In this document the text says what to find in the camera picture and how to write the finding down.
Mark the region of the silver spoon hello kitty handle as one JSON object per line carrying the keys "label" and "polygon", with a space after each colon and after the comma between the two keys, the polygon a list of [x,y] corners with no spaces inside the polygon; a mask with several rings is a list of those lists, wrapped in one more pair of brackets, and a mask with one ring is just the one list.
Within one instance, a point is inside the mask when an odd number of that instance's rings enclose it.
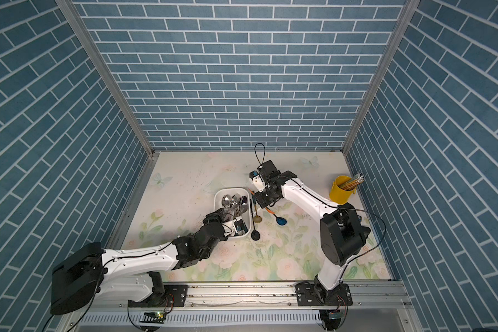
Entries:
{"label": "silver spoon hello kitty handle", "polygon": [[247,198],[247,196],[242,196],[240,201],[239,201],[237,214],[239,216],[242,216],[244,213],[246,213],[248,211],[248,208],[249,208],[248,198]]}

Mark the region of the white plastic storage box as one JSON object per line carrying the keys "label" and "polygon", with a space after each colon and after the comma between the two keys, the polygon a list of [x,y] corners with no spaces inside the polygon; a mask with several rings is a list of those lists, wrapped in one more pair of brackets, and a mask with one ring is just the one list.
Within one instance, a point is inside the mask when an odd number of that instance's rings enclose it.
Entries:
{"label": "white plastic storage box", "polygon": [[249,208],[250,192],[246,188],[224,188],[214,196],[214,211],[222,217],[227,239],[245,239],[253,230],[253,215]]}

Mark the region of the gold spoon dark green handle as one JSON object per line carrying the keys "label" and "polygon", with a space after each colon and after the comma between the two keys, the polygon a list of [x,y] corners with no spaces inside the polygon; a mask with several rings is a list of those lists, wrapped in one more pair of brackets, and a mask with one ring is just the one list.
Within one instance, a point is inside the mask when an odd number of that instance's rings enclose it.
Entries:
{"label": "gold spoon dark green handle", "polygon": [[237,214],[237,210],[238,210],[238,205],[239,205],[240,199],[241,199],[241,196],[239,194],[234,194],[232,196],[231,211],[232,211],[232,214],[234,217],[239,216]]}

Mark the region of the silver spoon green marbled handle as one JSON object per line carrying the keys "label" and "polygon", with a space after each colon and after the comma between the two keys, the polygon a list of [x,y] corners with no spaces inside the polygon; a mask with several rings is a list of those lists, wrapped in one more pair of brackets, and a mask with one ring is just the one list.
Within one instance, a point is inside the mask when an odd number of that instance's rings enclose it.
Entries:
{"label": "silver spoon green marbled handle", "polygon": [[226,194],[221,199],[221,205],[223,208],[228,209],[231,208],[232,197],[229,194]]}

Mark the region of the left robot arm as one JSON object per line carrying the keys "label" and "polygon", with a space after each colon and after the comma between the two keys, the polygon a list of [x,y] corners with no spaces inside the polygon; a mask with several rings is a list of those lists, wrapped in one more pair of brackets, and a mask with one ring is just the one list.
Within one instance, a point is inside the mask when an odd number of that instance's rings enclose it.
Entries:
{"label": "left robot arm", "polygon": [[51,314],[68,314],[90,303],[98,293],[115,293],[109,282],[118,278],[174,271],[208,259],[217,244],[228,239],[223,222],[224,212],[219,209],[207,214],[194,234],[127,252],[103,249],[100,242],[87,244],[53,269]]}

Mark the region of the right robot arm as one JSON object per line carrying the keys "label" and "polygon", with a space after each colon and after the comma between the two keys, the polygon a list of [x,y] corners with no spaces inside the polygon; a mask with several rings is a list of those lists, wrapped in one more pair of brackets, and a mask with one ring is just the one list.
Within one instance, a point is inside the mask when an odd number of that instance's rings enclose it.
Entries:
{"label": "right robot arm", "polygon": [[303,209],[320,227],[320,247],[325,260],[308,293],[327,306],[350,306],[351,296],[343,283],[344,272],[367,243],[371,229],[361,225],[354,206],[338,205],[307,187],[290,171],[252,171],[257,203],[266,208],[286,199]]}

